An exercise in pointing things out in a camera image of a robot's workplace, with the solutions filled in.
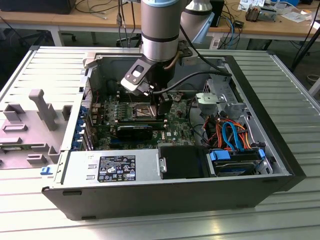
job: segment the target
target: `desk leg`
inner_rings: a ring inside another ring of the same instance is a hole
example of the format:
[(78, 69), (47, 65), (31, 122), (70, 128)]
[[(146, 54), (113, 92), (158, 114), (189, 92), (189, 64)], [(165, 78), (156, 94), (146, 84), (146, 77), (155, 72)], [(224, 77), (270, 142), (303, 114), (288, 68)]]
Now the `desk leg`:
[(57, 47), (63, 47), (65, 44), (58, 26), (53, 26), (52, 28), (50, 28), (50, 32), (53, 38), (54, 45)]
[(311, 96), (314, 96), (317, 94), (317, 92), (320, 90), (320, 77), (318, 80), (312, 85), (312, 87), (309, 90), (309, 93)]
[(223, 32), (213, 32), (209, 49), (210, 50), (218, 49), (219, 43), (220, 43), (220, 39), (223, 38), (223, 37), (224, 37), (224, 33)]
[(4, 28), (0, 28), (0, 40), (6, 40), (6, 35), (4, 34)]

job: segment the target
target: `black cable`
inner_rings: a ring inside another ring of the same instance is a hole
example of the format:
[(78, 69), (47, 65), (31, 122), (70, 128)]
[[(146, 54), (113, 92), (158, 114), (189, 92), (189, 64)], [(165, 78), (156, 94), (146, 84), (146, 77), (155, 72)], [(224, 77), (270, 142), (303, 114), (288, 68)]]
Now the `black cable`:
[(181, 80), (173, 84), (172, 86), (169, 86), (166, 89), (163, 89), (161, 91), (154, 91), (152, 94), (160, 95), (160, 94), (166, 93), (171, 89), (174, 89), (176, 86), (182, 84), (184, 81), (188, 80), (189, 78), (192, 78), (193, 76), (200, 75), (200, 74), (216, 74), (216, 75), (227, 76), (227, 77), (229, 76), (229, 73), (214, 71), (214, 70), (196, 71), (194, 73), (189, 74), (188, 76), (185, 76), (184, 78), (182, 78)]
[(125, 14), (124, 14), (124, 7), (122, 4), (122, 0), (118, 0), (119, 4), (120, 4), (120, 8), (121, 8), (121, 14), (122, 14), (122, 19), (123, 19), (123, 26), (124, 26), (124, 32), (125, 32), (125, 39), (126, 39), (126, 47), (129, 47), (129, 43), (128, 43), (128, 34), (127, 34), (127, 27), (126, 27), (126, 20), (125, 20)]
[(92, 11), (92, 9), (95, 8), (95, 7), (108, 5), (111, 2), (112, 2), (112, 0), (108, 1), (107, 3), (96, 4), (96, 5), (93, 5), (93, 6), (89, 6), (89, 2), (87, 2), (87, 3), (88, 3), (89, 10)]
[(312, 38), (310, 39), (310, 41), (307, 43), (307, 45), (305, 46), (305, 48), (301, 51), (301, 53), (298, 55), (298, 57), (296, 58), (296, 60), (293, 62), (292, 67), (291, 67), (291, 71), (293, 72), (296, 67), (298, 66), (298, 64), (301, 62), (301, 60), (305, 57), (305, 55), (307, 54), (307, 52), (309, 51), (309, 49), (312, 47), (312, 45), (315, 43), (315, 41), (317, 40), (317, 38), (320, 36), (320, 28), (317, 29), (317, 31), (315, 32), (315, 34), (312, 36)]
[(133, 30), (130, 33), (129, 36), (129, 48), (131, 47), (131, 37), (134, 34), (135, 30), (136, 30), (136, 19), (135, 19), (135, 11), (134, 11), (134, 4), (133, 2), (131, 2), (131, 12), (132, 12), (132, 19), (133, 19)]
[(190, 128), (192, 129), (192, 131), (197, 134), (200, 138), (202, 138), (204, 140), (204, 142), (206, 144), (209, 144), (208, 140), (205, 139), (205, 137), (203, 137), (200, 133), (198, 133), (196, 130), (195, 130), (195, 127), (197, 126), (192, 126), (191, 124), (191, 120), (190, 120), (190, 112), (191, 112), (191, 108), (192, 108), (192, 103), (194, 102), (194, 100), (196, 99), (196, 96), (194, 96), (191, 100), (191, 103), (190, 103), (190, 107), (189, 107), (189, 110), (188, 110), (188, 114), (187, 114), (187, 118), (188, 118), (188, 122), (189, 122), (189, 125), (190, 125)]
[(213, 63), (209, 62), (207, 59), (205, 59), (195, 48), (195, 46), (192, 44), (192, 42), (190, 41), (188, 35), (186, 34), (184, 28), (180, 25), (180, 30), (183, 33), (186, 41), (188, 42), (188, 44), (190, 45), (191, 48), (193, 48), (193, 50), (196, 52), (196, 54), (198, 54), (199, 58), (202, 59), (202, 61), (204, 61), (206, 64), (210, 65), (211, 67), (213, 67), (214, 69), (218, 70), (219, 72), (221, 72), (222, 74), (218, 74), (215, 73), (217, 75), (223, 75), (223, 76), (227, 76), (227, 77), (231, 77), (232, 75), (224, 70), (222, 70), (221, 68), (217, 67), (216, 65), (214, 65)]
[(296, 42), (294, 42), (294, 41), (289, 41), (291, 44), (292, 44), (292, 46), (294, 46), (296, 49), (298, 49), (299, 50), (299, 47), (297, 47), (295, 44), (297, 44)]
[(314, 19), (313, 19), (313, 21), (312, 21), (312, 24), (311, 24), (311, 27), (310, 27), (310, 29), (309, 29), (309, 32), (308, 32), (308, 34), (306, 35), (306, 37), (305, 37), (305, 39), (304, 39), (304, 41), (303, 41), (303, 44), (301, 45), (300, 49), (298, 50), (298, 52), (296, 53), (296, 55), (295, 55), (295, 57), (294, 57), (294, 59), (293, 59), (293, 62), (292, 62), (292, 65), (291, 65), (292, 72), (295, 70), (295, 67), (294, 67), (294, 66), (296, 65), (297, 57), (298, 57), (301, 49), (304, 47), (304, 45), (305, 45), (305, 43), (306, 43), (306, 41), (307, 41), (307, 39), (308, 39), (308, 37), (309, 37), (309, 35), (310, 35), (310, 33), (311, 33), (312, 28), (314, 27), (316, 18), (317, 18), (317, 16), (318, 16), (319, 8), (320, 8), (320, 2), (319, 2), (319, 4), (318, 4), (318, 7), (316, 8), (316, 12), (315, 12), (315, 15), (314, 15)]
[(29, 48), (31, 47), (31, 45), (30, 45), (9, 23), (7, 23), (7, 21), (4, 20), (4, 19), (2, 18), (2, 16), (0, 16), (0, 19), (2, 19), (2, 21), (3, 21), (5, 24), (7, 24), (7, 25), (9, 26), (9, 28), (11, 28), (11, 29), (15, 32), (15, 34), (17, 34), (18, 37), (19, 37), (20, 39), (22, 39), (22, 40), (27, 44), (27, 46), (28, 46)]
[(123, 48), (123, 47), (124, 47), (124, 44), (123, 44), (122, 41), (121, 41), (120, 29), (121, 29), (121, 27), (119, 26), (119, 27), (118, 27), (119, 41), (120, 41), (121, 47)]
[(115, 6), (109, 7), (109, 8), (107, 8), (107, 9), (99, 10), (99, 11), (82, 11), (82, 10), (78, 9), (78, 5), (79, 5), (80, 3), (82, 3), (82, 2), (84, 2), (84, 1), (86, 1), (86, 0), (81, 0), (80, 2), (78, 2), (78, 3), (75, 5), (75, 9), (76, 9), (77, 11), (79, 11), (80, 13), (95, 14), (95, 13), (105, 12), (105, 11), (108, 11), (108, 10), (110, 10), (110, 9), (114, 9), (114, 8), (118, 7), (118, 5), (115, 5)]

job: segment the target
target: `side panel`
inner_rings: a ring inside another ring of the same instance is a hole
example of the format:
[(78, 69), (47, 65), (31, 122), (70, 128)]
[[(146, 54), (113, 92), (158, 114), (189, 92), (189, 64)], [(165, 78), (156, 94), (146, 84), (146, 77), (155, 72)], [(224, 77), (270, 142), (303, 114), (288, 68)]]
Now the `side panel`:
[(64, 190), (44, 188), (42, 193), (71, 220), (103, 219), (252, 208), (291, 178)]

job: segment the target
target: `black connector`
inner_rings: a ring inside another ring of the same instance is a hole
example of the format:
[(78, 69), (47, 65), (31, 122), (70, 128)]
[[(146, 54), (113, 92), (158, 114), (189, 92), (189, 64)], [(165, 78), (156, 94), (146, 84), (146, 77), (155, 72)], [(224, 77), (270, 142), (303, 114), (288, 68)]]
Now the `black connector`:
[(244, 22), (243, 21), (239, 21), (239, 20), (235, 20), (233, 22), (233, 25), (235, 28), (238, 28), (238, 29), (242, 29), (244, 27)]
[(118, 13), (118, 15), (116, 16), (116, 25), (118, 27), (122, 27), (122, 17), (120, 13)]

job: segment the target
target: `floor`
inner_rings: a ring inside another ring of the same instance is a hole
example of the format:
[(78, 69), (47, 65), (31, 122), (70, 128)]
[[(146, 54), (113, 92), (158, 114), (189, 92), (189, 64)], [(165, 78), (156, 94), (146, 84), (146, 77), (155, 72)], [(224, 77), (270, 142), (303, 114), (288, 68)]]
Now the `floor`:
[[(28, 47), (20, 45), (18, 34), (20, 36), (26, 36), (33, 33), (36, 33), (36, 31), (25, 29), (19, 29), (17, 30), (17, 33), (10, 29), (5, 31), (6, 40), (0, 40), (0, 88), (6, 84), (7, 80), (28, 51)], [(76, 35), (76, 42), (73, 42), (70, 36), (63, 36), (64, 44), (66, 46), (115, 47), (116, 40), (119, 38), (117, 33), (97, 32), (96, 39), (98, 44), (94, 45), (90, 32), (74, 32), (74, 34)], [(34, 41), (35, 39), (27, 40), (30, 45), (32, 45)], [(209, 48), (210, 41), (211, 39), (207, 37), (203, 44), (199, 44), (196, 47), (199, 49), (207, 49)], [(248, 39), (241, 39), (237, 49), (244, 50), (247, 48), (247, 44)], [(53, 46), (53, 42), (42, 41), (42, 45)], [(297, 53), (298, 49), (296, 47), (297, 45), (294, 46), (293, 43), (290, 43), (289, 41), (276, 40), (271, 43), (268, 50), (274, 52), (283, 63), (289, 67)], [(310, 54), (304, 57), (294, 72), (294, 75), (306, 89), (309, 89), (312, 86), (312, 82), (307, 81), (307, 75), (320, 75), (319, 57), (320, 42), (316, 42), (310, 49)], [(317, 94), (316, 99), (320, 100), (320, 94)]]

